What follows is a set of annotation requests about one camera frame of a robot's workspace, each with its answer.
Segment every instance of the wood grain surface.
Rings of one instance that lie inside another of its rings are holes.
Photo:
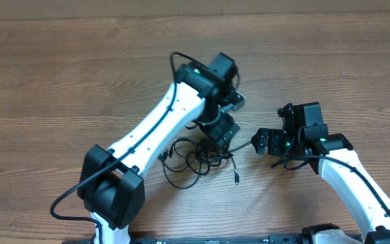
[[[0,243],[93,234],[92,224],[53,219],[49,206],[78,182],[93,144],[118,140],[161,99],[174,50],[202,62],[217,52],[236,60],[247,103],[232,113],[242,128],[232,147],[259,127],[280,128],[278,107],[318,101],[330,133],[347,136],[390,196],[390,13],[0,22]],[[228,164],[188,190],[171,187],[157,161],[131,232],[263,236],[328,222],[359,231],[310,167],[271,170],[278,158],[256,155],[251,146],[235,159],[238,186]],[[171,177],[178,184],[194,179]],[[74,195],[57,211],[88,215]]]

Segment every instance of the table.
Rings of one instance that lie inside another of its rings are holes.
[[[242,129],[231,147],[280,128],[286,103],[318,101],[330,133],[350,140],[390,196],[390,12],[0,22],[0,243],[91,237],[91,223],[55,220],[49,206],[78,182],[92,145],[127,134],[162,98],[174,50],[236,60],[247,103],[232,113]],[[172,188],[157,161],[133,236],[263,236],[329,222],[359,231],[310,167],[271,170],[278,158],[252,146],[235,159],[238,186],[228,164],[188,190]],[[88,216],[74,195],[57,211]]]

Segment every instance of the wire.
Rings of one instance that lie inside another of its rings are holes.
[[[151,129],[141,138],[139,139],[138,142],[136,142],[131,148],[129,148],[127,150],[127,152],[125,154],[123,154],[121,157],[117,158],[115,161],[113,161],[111,164],[105,166],[103,169],[95,172],[93,175],[89,176],[87,179],[83,180],[82,182],[79,182],[77,185],[73,186],[72,188],[70,188],[69,190],[67,190],[65,193],[63,193],[61,196],[59,196],[51,205],[50,207],[50,214],[58,219],[58,220],[71,220],[71,221],[88,221],[88,222],[93,222],[95,225],[96,225],[96,228],[99,229],[99,243],[100,244],[103,244],[103,240],[102,240],[102,224],[98,221],[98,220],[95,220],[93,218],[87,218],[87,217],[72,217],[72,216],[61,216],[59,214],[57,214],[55,212],[55,208],[57,206],[58,203],[60,203],[63,199],[65,199],[68,195],[72,194],[74,191],[80,189],[82,186],[86,185],[86,183],[90,182],[91,180],[97,178],[98,176],[106,173],[107,171],[110,171],[111,169],[113,169],[118,163],[120,163],[125,157],[127,157],[127,155],[130,155],[133,151],[135,151],[135,149],[160,125],[160,123],[162,123],[162,121],[165,119],[165,117],[167,116],[167,114],[172,111],[172,107],[174,105],[174,101],[175,101],[175,97],[177,95],[177,82],[178,82],[178,77],[177,77],[177,73],[175,71],[175,65],[174,65],[174,56],[181,56],[183,58],[187,58],[195,63],[197,63],[198,65],[201,65],[201,66],[205,66],[203,64],[201,64],[199,61],[193,59],[192,57],[189,57],[185,54],[182,54],[180,52],[173,52],[171,53],[171,55],[169,56],[169,62],[170,62],[170,65],[171,65],[171,70],[172,70],[172,73],[173,73],[173,84],[174,84],[174,91],[173,91],[173,97],[171,99],[171,102],[169,103],[169,106],[167,108],[167,110],[163,113],[162,117],[153,125],[153,127],[151,127]]]
[[[357,176],[359,176],[359,178],[361,178],[361,180],[365,183],[365,185],[370,189],[371,193],[374,195],[374,198],[378,201],[378,203],[380,203],[381,207],[383,208],[383,210],[385,210],[386,214],[390,217],[390,209],[383,202],[383,200],[378,195],[377,191],[374,189],[374,187],[371,185],[371,183],[365,178],[365,176],[361,172],[358,171],[358,169],[356,169],[356,167],[352,167],[349,164],[344,163],[338,159],[334,159],[332,157],[317,156],[317,155],[305,155],[305,156],[301,156],[301,157],[281,159],[278,162],[276,162],[276,164],[279,165],[280,163],[286,163],[286,162],[289,162],[292,160],[305,161],[304,163],[301,163],[300,165],[298,165],[296,167],[287,168],[288,170],[296,170],[296,169],[299,169],[299,168],[307,165],[309,163],[309,161],[308,161],[309,159],[326,159],[326,160],[332,161],[334,163],[338,163],[339,165],[342,165],[342,166],[350,169],[350,171],[352,171],[353,173],[357,174]]]
[[[181,154],[176,148],[179,142],[189,142],[190,144],[192,144],[192,146],[195,147],[195,151],[189,152],[186,155]],[[236,152],[237,150],[240,150],[245,146],[248,146],[249,144],[251,144],[251,141],[245,142],[243,145],[238,146],[235,149],[229,150],[230,144],[227,144],[225,148],[218,148],[216,144],[205,139],[203,139],[201,142],[197,142],[189,138],[178,138],[174,143],[172,143],[168,153],[165,153],[164,157],[160,157],[159,159],[162,162],[163,174],[165,175],[165,178],[167,179],[168,183],[171,186],[174,186],[177,189],[185,190],[193,187],[198,182],[201,176],[208,175],[212,167],[219,167],[222,164],[222,160],[224,159],[225,160],[231,159],[231,162],[233,163],[234,166],[234,182],[237,185],[240,183],[240,176],[238,175],[236,162],[234,161],[233,158],[234,155],[232,154],[232,152]],[[165,163],[165,159],[167,158],[167,155],[169,157],[172,157],[174,153],[177,154],[179,157],[183,157],[185,159],[186,166],[182,167],[181,169],[173,169]],[[196,161],[199,162],[198,170],[194,169],[192,166]],[[205,171],[201,170],[202,165],[207,166]],[[169,176],[165,168],[174,173],[181,173],[186,169],[190,169],[197,176],[195,181],[193,181],[193,183],[191,183],[190,185],[178,186],[175,183],[173,183],[171,179],[169,179]]]

